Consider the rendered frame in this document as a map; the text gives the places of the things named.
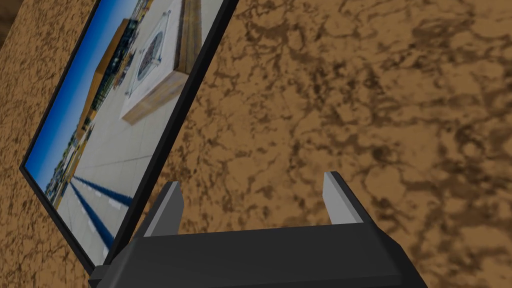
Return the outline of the black framed wall picture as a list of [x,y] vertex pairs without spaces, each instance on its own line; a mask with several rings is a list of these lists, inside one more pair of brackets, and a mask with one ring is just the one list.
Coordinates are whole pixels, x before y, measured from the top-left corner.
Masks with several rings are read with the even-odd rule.
[[127,245],[239,0],[94,0],[20,165],[87,274]]

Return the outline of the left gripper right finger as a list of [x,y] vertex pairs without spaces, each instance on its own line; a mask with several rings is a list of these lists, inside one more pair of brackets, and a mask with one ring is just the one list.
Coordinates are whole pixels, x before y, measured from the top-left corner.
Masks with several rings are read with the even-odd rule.
[[322,198],[332,225],[363,222],[332,172],[324,173]]

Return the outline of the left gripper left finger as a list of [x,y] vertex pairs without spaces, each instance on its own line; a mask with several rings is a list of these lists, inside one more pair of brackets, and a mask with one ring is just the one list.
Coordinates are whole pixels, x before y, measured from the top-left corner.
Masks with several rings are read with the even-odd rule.
[[184,199],[178,181],[167,182],[147,216],[136,231],[136,237],[176,235],[180,228]]

